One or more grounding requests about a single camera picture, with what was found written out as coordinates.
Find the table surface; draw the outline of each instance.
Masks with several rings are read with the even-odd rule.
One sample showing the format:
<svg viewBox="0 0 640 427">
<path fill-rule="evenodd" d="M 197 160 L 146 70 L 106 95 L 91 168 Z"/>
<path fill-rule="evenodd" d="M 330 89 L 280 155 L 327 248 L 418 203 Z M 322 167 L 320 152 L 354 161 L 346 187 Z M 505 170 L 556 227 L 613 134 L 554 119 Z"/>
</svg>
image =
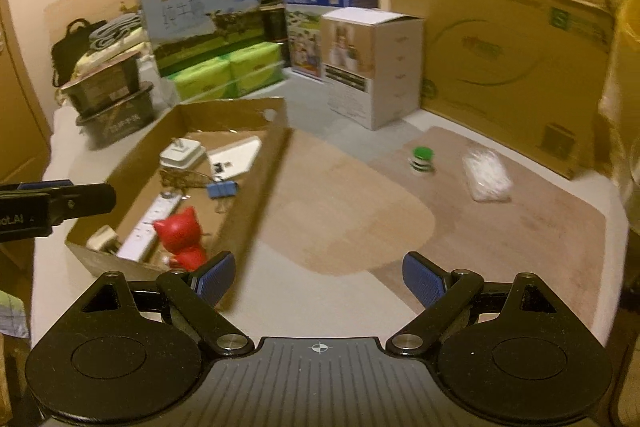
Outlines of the table surface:
<svg viewBox="0 0 640 427">
<path fill-rule="evenodd" d="M 606 220 L 600 290 L 594 298 L 590 329 L 604 343 L 618 304 L 626 250 L 627 220 L 617 189 L 596 172 L 566 180 L 537 163 L 444 118 L 418 110 L 401 121 L 372 132 L 329 110 L 326 87 L 296 74 L 259 96 L 284 96 L 292 127 L 319 139 L 338 153 L 363 163 L 397 150 L 432 127 L 455 132 L 491 147 L 535 172 L 544 180 L 589 203 Z M 54 117 L 52 159 L 44 179 L 69 178 L 76 184 L 103 181 L 146 130 L 100 151 L 90 152 L 75 126 L 76 112 L 60 108 Z M 31 311 L 32 344 L 94 281 L 65 246 L 73 221 L 36 240 Z M 360 337 L 377 336 L 383 343 L 416 315 L 389 285 L 370 271 L 332 275 L 305 269 L 273 248 L 274 239 L 258 232 L 249 261 L 235 288 L 231 309 L 224 312 L 255 341 L 262 336 Z"/>
</svg>

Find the metal pivot screw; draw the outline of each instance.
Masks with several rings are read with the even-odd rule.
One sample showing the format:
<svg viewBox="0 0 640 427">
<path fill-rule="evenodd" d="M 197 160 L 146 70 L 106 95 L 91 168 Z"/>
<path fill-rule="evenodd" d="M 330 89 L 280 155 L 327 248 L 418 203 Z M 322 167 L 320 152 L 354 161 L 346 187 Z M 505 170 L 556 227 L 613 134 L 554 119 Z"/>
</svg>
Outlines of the metal pivot screw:
<svg viewBox="0 0 640 427">
<path fill-rule="evenodd" d="M 422 345 L 422 339 L 412 333 L 402 333 L 394 336 L 391 343 L 398 349 L 410 351 L 412 349 L 418 349 Z"/>
<path fill-rule="evenodd" d="M 249 343 L 249 340 L 244 335 L 229 333 L 218 337 L 216 343 L 225 351 L 235 351 L 236 349 L 242 349 L 246 346 Z"/>
</svg>

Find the green tissue pack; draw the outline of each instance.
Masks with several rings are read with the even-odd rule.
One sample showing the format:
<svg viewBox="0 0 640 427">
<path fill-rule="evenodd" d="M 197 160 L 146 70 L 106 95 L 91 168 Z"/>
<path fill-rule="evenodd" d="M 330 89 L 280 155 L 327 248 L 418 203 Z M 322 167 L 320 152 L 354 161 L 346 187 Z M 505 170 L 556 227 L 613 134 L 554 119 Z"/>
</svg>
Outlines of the green tissue pack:
<svg viewBox="0 0 640 427">
<path fill-rule="evenodd" d="M 280 44 L 253 46 L 204 60 L 167 78 L 183 102 L 239 98 L 283 80 Z"/>
<path fill-rule="evenodd" d="M 280 45 L 276 42 L 261 42 L 227 56 L 239 96 L 279 82 L 284 77 Z"/>
</svg>

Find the clear plastic bag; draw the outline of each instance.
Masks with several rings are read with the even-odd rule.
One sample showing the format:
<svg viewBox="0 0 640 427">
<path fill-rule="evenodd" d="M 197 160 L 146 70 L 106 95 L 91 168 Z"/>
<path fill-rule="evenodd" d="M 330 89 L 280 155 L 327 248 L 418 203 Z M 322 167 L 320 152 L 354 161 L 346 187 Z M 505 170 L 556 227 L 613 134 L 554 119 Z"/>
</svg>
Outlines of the clear plastic bag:
<svg viewBox="0 0 640 427">
<path fill-rule="evenodd" d="M 476 201 L 509 201 L 513 182 L 494 151 L 470 149 L 463 158 L 466 181 Z"/>
</svg>

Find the cardboard tray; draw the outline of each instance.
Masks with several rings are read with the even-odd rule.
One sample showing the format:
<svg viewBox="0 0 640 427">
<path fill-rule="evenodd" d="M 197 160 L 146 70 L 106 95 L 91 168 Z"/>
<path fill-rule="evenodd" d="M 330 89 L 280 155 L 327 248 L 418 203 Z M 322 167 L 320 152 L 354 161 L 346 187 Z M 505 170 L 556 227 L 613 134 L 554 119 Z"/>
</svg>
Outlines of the cardboard tray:
<svg viewBox="0 0 640 427">
<path fill-rule="evenodd" d="M 66 245 L 96 277 L 108 270 L 118 270 L 127 280 L 155 279 L 167 270 L 160 261 L 158 248 L 147 263 L 136 263 L 89 250 L 84 247 L 86 240 L 102 225 L 116 230 L 121 240 L 127 237 L 161 190 L 158 156 L 173 138 L 202 138 L 210 150 L 253 135 L 260 137 L 262 146 L 252 169 L 238 180 L 238 195 L 224 214 L 216 212 L 216 202 L 206 197 L 203 188 L 190 189 L 192 197 L 178 208 L 179 211 L 184 206 L 194 206 L 203 232 L 211 234 L 207 249 L 210 255 L 229 250 L 242 257 L 251 247 L 289 137 L 283 98 L 214 100 L 174 107 L 105 180 L 116 190 L 115 208 L 106 215 L 78 219 L 66 236 Z M 196 170 L 207 172 L 206 169 L 205 158 Z"/>
</svg>

